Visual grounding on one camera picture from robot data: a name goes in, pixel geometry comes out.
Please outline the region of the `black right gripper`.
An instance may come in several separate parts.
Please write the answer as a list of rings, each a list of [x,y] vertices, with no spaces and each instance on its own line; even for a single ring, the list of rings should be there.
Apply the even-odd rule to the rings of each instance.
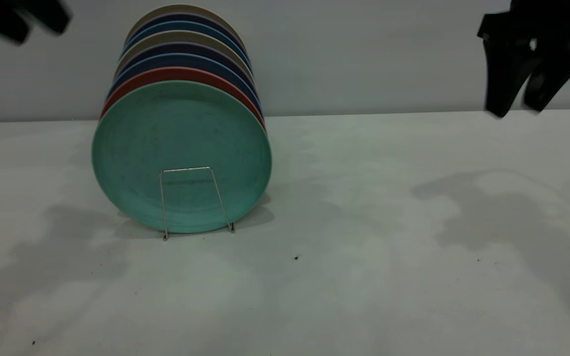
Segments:
[[[523,103],[540,112],[570,80],[570,0],[511,0],[482,17],[487,65],[484,110],[507,115],[523,84]],[[538,54],[544,54],[538,64]]]

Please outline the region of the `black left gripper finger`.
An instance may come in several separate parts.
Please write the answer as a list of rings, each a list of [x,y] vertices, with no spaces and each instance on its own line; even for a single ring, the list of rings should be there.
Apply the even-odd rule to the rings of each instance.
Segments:
[[[0,5],[0,38],[22,45],[29,33],[29,25],[11,5]]]
[[[19,0],[18,8],[57,35],[64,34],[72,20],[72,12],[63,0]]]

